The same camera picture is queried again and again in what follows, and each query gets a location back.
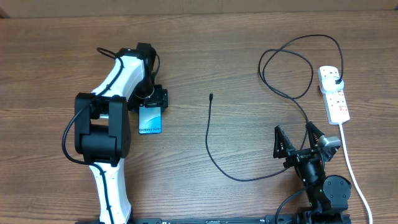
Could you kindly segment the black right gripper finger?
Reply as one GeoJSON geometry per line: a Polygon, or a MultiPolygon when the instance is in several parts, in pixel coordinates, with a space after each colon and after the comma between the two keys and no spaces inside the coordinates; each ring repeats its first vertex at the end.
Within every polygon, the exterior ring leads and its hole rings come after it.
{"type": "Polygon", "coordinates": [[[311,121],[309,121],[306,124],[306,129],[307,129],[307,133],[308,133],[310,147],[312,149],[320,147],[320,145],[318,144],[318,141],[320,140],[320,138],[322,136],[324,136],[324,133],[321,132],[311,121]]]}
{"type": "Polygon", "coordinates": [[[294,151],[292,143],[290,142],[287,135],[284,133],[280,126],[276,126],[274,128],[275,134],[275,143],[274,143],[274,151],[273,158],[282,159],[288,156],[288,153],[294,151]]]}

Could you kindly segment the blue Samsung Galaxy smartphone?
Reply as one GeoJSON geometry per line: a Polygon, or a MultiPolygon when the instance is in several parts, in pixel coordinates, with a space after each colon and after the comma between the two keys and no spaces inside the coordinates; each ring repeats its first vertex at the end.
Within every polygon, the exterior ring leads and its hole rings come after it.
{"type": "Polygon", "coordinates": [[[160,134],[162,132],[162,114],[160,107],[139,108],[139,134],[160,134]]]}

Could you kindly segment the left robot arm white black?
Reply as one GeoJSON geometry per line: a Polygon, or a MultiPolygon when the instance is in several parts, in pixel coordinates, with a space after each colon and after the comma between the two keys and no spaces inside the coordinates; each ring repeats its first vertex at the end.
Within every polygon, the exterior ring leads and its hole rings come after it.
{"type": "Polygon", "coordinates": [[[139,115],[139,134],[160,134],[162,113],[168,107],[168,91],[155,84],[160,57],[151,44],[118,52],[99,47],[114,60],[104,81],[75,98],[75,150],[90,168],[96,182],[100,215],[96,223],[132,223],[124,163],[131,148],[130,112],[139,115]]]}

